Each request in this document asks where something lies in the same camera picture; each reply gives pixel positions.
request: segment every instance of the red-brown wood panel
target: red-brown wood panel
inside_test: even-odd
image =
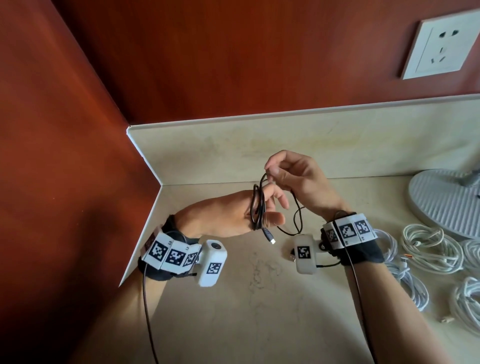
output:
[[[0,100],[0,362],[59,363],[115,293],[159,186],[49,0],[0,1]]]
[[[401,80],[420,20],[480,0],[54,0],[133,123],[480,92],[462,70]]]

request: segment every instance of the coiled white cable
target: coiled white cable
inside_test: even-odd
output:
[[[407,225],[403,229],[402,246],[412,255],[412,264],[426,272],[452,274],[463,268],[464,254],[461,245],[445,235],[441,228],[429,228],[421,224]],[[425,251],[434,246],[439,254]]]
[[[473,276],[480,278],[480,240],[462,241],[462,247],[465,254],[463,266]]]
[[[407,258],[400,258],[400,266],[393,263],[394,258],[398,254],[398,244],[395,238],[383,230],[375,229],[375,233],[380,240],[389,243],[389,248],[387,252],[384,253],[385,265],[387,266],[388,270],[390,273],[392,273],[396,280],[398,280],[398,282],[403,282],[408,287],[410,290],[410,298],[412,299],[413,303],[420,311],[423,311],[430,301],[427,287],[425,287],[420,279],[410,273]]]
[[[450,312],[465,327],[480,336],[480,302],[472,296],[480,296],[480,281],[467,277],[455,287],[450,297]]]

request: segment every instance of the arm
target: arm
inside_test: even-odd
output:
[[[292,190],[305,207],[326,221],[332,221],[338,211],[351,211],[311,157],[283,150],[269,158],[265,169],[270,181]],[[361,262],[354,268],[378,363],[451,363],[422,314],[385,264]],[[345,267],[345,272],[357,316],[361,318],[352,267]]]
[[[275,211],[274,198],[288,208],[288,200],[280,187],[264,187],[266,213],[264,226],[285,223],[285,216]],[[203,200],[175,214],[177,229],[190,238],[202,235],[229,237],[251,231],[250,203],[252,191],[240,191]],[[75,364],[131,363],[141,340],[145,340],[146,318],[142,292],[142,273],[136,269],[118,288],[112,302],[97,318],[83,342],[72,356]],[[146,279],[147,307],[153,316],[166,282]]]

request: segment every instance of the power outlet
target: power outlet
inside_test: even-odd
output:
[[[402,78],[458,71],[480,33],[480,9],[423,20]]]

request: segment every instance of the forearm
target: forearm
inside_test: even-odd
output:
[[[373,350],[379,364],[451,363],[421,312],[385,264],[354,265]],[[361,321],[360,304],[351,267],[345,272]]]
[[[145,338],[143,276],[135,270],[118,288],[114,301],[98,317],[75,351],[72,363],[130,363]],[[154,314],[166,282],[146,279],[148,313]]]

